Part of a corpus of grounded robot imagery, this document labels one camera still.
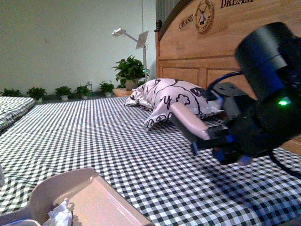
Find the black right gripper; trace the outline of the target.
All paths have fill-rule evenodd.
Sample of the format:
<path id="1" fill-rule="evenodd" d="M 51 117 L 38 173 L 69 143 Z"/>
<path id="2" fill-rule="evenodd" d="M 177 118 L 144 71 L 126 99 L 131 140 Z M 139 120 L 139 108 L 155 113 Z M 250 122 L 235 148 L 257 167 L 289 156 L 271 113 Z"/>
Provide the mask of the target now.
<path id="1" fill-rule="evenodd" d="M 227 118 L 224 126 L 207 129 L 209 140 L 198 138 L 190 145 L 193 155 L 213 148 L 213 156 L 222 165 L 238 162 L 240 158 L 248 165 L 252 158 L 268 155 L 277 148 L 277 139 L 263 131 L 255 117 L 256 101 L 253 98 L 229 82 L 214 85 L 211 92 L 222 98 Z"/>

